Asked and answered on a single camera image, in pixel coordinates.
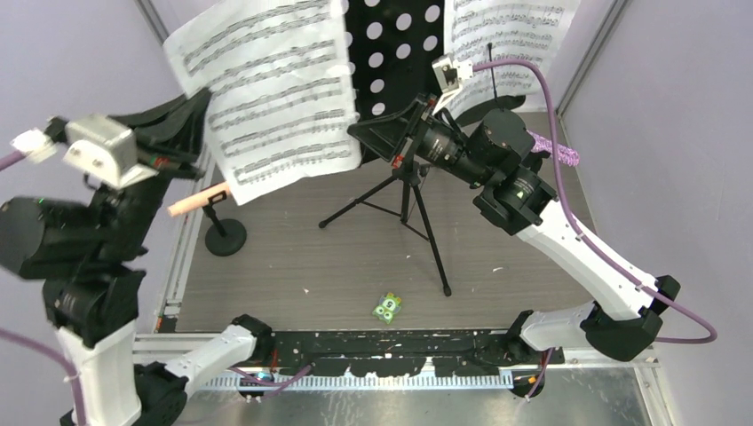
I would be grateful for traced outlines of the black music stand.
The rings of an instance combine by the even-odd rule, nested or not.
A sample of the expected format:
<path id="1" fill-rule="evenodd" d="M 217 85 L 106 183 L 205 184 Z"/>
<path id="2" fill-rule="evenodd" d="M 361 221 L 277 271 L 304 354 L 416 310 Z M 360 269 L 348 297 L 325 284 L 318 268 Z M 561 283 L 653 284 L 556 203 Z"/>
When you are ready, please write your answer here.
<path id="1" fill-rule="evenodd" d="M 420 20 L 422 12 L 436 12 L 436 20 Z M 348 49 L 350 61 L 356 66 L 353 87 L 356 92 L 358 122 L 375 118 L 400 118 L 419 94 L 437 96 L 439 85 L 433 81 L 431 63 L 440 57 L 440 47 L 424 47 L 430 38 L 443 36 L 440 19 L 444 8 L 437 1 L 351 1 L 345 14 L 347 33 L 352 37 Z M 542 164 L 540 156 L 531 153 L 533 138 L 525 132 L 519 116 L 512 112 L 521 105 L 521 97 L 503 97 L 503 108 L 491 114 L 493 127 L 512 133 L 512 149 L 502 153 L 492 146 L 493 139 L 475 130 L 465 136 L 457 121 L 447 111 L 440 118 L 430 119 L 427 134 L 419 143 L 412 162 L 405 161 L 399 169 L 330 217 L 329 223 L 358 205 L 368 205 L 369 198 L 392 183 L 402 183 L 402 201 L 397 217 L 408 224 L 413 208 L 418 208 L 424 223 L 419 235 L 428 241 L 438 269 L 445 296 L 452 290 L 441 261 L 421 189 L 429 170 L 439 168 L 469 183 L 472 189 L 483 188 L 486 194 L 512 178 L 531 177 Z M 378 157 L 363 144 L 365 162 Z"/>

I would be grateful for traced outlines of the sheet music page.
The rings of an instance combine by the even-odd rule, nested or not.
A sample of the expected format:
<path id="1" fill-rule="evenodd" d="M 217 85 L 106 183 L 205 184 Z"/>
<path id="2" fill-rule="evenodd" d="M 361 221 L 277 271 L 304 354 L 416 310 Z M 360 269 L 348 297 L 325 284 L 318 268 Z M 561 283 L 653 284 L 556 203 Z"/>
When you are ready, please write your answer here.
<path id="1" fill-rule="evenodd" d="M 523 59 L 546 74 L 580 6 L 578 1 L 457 0 L 445 3 L 444 49 L 474 65 L 499 59 Z M 526 67 L 487 70 L 464 84 L 448 104 L 458 116 L 499 96 L 528 96 L 541 91 Z"/>
<path id="2" fill-rule="evenodd" d="M 236 203 L 360 165 L 347 47 L 338 1 L 221 1 L 166 39 L 184 93 L 211 93 L 203 142 Z"/>

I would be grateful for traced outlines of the black microphone stand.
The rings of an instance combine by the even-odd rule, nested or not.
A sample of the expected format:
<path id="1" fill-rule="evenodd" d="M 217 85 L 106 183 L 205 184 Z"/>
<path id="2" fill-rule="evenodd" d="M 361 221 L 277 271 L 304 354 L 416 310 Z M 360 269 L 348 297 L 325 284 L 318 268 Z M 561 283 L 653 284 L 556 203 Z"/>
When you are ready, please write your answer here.
<path id="1" fill-rule="evenodd" d="M 231 256 L 237 253 L 247 240 L 246 227 L 237 219 L 220 219 L 215 205 L 225 201 L 229 192 L 222 191 L 210 196 L 202 207 L 204 215 L 211 221 L 204 238 L 206 249 L 214 256 Z"/>

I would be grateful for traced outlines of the beige microphone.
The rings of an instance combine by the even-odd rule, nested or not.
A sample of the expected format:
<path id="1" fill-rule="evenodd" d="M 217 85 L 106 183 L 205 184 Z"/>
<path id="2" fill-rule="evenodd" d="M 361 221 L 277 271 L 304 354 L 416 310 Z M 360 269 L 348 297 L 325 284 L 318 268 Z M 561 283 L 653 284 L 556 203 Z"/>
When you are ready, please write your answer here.
<path id="1" fill-rule="evenodd" d="M 230 185 L 227 182 L 223 182 L 175 202 L 167 208 L 167 211 L 171 217 L 184 215 L 195 209 L 202 209 L 212 203 L 224 201 L 230 194 Z"/>

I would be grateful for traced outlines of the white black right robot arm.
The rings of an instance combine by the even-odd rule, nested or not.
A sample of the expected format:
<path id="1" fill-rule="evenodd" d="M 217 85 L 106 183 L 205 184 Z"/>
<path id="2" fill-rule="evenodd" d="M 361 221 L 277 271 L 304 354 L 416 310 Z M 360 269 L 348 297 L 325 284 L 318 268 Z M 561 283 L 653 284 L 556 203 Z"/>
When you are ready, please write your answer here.
<path id="1" fill-rule="evenodd" d="M 630 361 L 654 343 L 679 283 L 641 272 L 567 217 L 529 161 L 535 141 L 517 114 L 491 110 L 464 134 L 447 112 L 432 116 L 432 105 L 433 98 L 418 96 L 399 113 L 347 131 L 388 162 L 421 158 L 477 189 L 474 205 L 491 225 L 541 251 L 591 295 L 571 309 L 522 312 L 506 335 L 510 358 L 525 365 L 551 348 L 589 346 Z"/>

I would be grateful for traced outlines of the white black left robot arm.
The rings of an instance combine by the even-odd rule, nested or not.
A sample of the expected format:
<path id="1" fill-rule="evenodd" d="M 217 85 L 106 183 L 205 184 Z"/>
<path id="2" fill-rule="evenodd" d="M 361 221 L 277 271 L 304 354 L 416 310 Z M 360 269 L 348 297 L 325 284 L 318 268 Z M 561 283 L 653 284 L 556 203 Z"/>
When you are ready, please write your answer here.
<path id="1" fill-rule="evenodd" d="M 64 425 L 171 425 L 206 382 L 242 362 L 262 367 L 272 357 L 271 328 L 242 315 L 176 359 L 148 365 L 133 359 L 145 272 L 129 262 L 146 253 L 144 240 L 170 183 L 202 177 L 195 164 L 210 100 L 211 91 L 201 88 L 137 114 L 54 116 L 45 129 L 12 141 L 32 162 L 63 145 L 65 161 L 100 182 L 88 204 L 15 197 L 1 208 L 1 265 L 43 282 L 60 348 L 9 331 L 2 337 L 64 367 L 75 401 Z"/>

